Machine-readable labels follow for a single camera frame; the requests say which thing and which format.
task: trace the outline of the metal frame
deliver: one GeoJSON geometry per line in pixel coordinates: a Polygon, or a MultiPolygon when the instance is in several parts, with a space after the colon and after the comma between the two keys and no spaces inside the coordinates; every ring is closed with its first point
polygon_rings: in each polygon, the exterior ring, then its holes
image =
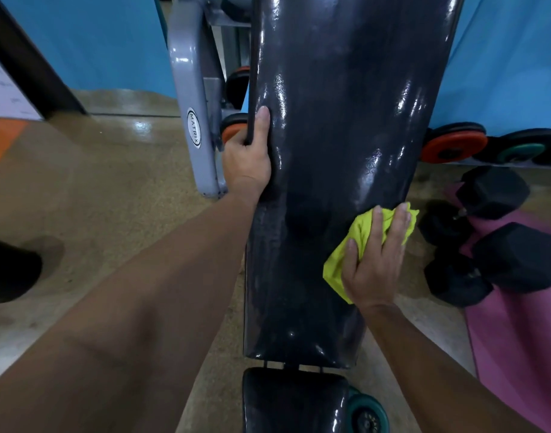
{"type": "MultiPolygon", "coordinates": [[[[221,9],[221,1],[173,0],[167,24],[171,70],[193,176],[199,192],[208,197],[227,191],[219,127],[225,116],[238,112],[223,102],[225,78],[211,25],[222,27],[227,72],[249,61],[250,24],[230,19],[221,9]]],[[[229,1],[244,9],[251,6],[251,0],[229,1]]]]}

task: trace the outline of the oval sticker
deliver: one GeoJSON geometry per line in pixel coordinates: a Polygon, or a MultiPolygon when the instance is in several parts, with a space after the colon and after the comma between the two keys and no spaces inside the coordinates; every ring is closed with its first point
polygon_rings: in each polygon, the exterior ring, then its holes
{"type": "Polygon", "coordinates": [[[201,129],[199,128],[199,120],[193,108],[187,109],[187,129],[189,130],[193,145],[199,149],[201,146],[201,129]]]}

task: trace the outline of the cleaning cloth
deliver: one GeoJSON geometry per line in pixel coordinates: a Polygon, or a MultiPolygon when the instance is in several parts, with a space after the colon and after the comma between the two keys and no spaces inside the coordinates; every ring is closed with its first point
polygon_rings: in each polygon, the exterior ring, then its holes
{"type": "MultiPolygon", "coordinates": [[[[408,237],[414,231],[416,227],[416,218],[419,210],[411,210],[410,204],[408,204],[408,212],[412,215],[410,219],[410,224],[408,230],[406,231],[406,237],[403,242],[405,243],[408,240],[408,237]]],[[[383,236],[381,242],[386,241],[387,230],[390,228],[391,221],[394,219],[395,210],[387,210],[382,208],[383,212],[383,225],[381,227],[383,231],[383,236]]],[[[358,215],[356,219],[350,226],[350,229],[347,233],[346,238],[339,244],[338,247],[331,253],[327,261],[323,265],[323,279],[331,286],[335,292],[340,295],[348,304],[353,304],[350,298],[347,297],[344,290],[344,283],[342,282],[342,264],[344,262],[345,247],[347,240],[353,238],[357,243],[358,248],[358,260],[364,255],[364,250],[366,249],[366,243],[368,242],[369,233],[372,230],[372,221],[373,221],[373,210],[364,212],[363,214],[358,215]]]]}

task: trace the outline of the person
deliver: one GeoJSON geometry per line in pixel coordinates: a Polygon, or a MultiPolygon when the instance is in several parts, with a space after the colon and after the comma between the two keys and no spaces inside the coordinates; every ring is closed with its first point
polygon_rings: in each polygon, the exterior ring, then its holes
{"type": "MultiPolygon", "coordinates": [[[[270,115],[223,154],[229,193],[102,281],[0,377],[0,432],[174,432],[233,294],[270,179],[270,115]]],[[[431,342],[394,305],[407,211],[363,258],[350,242],[345,289],[424,432],[539,432],[431,342]]],[[[374,211],[374,219],[381,210],[374,211]]]]}

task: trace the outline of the person's left hand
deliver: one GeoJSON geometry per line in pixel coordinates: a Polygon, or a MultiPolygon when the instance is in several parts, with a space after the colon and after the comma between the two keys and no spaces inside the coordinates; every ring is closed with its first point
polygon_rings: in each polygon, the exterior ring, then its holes
{"type": "Polygon", "coordinates": [[[226,144],[222,155],[223,174],[230,193],[242,195],[257,203],[271,176],[267,155],[267,134],[270,130],[270,112],[262,106],[255,115],[253,141],[243,145],[247,130],[243,129],[226,144]]]}

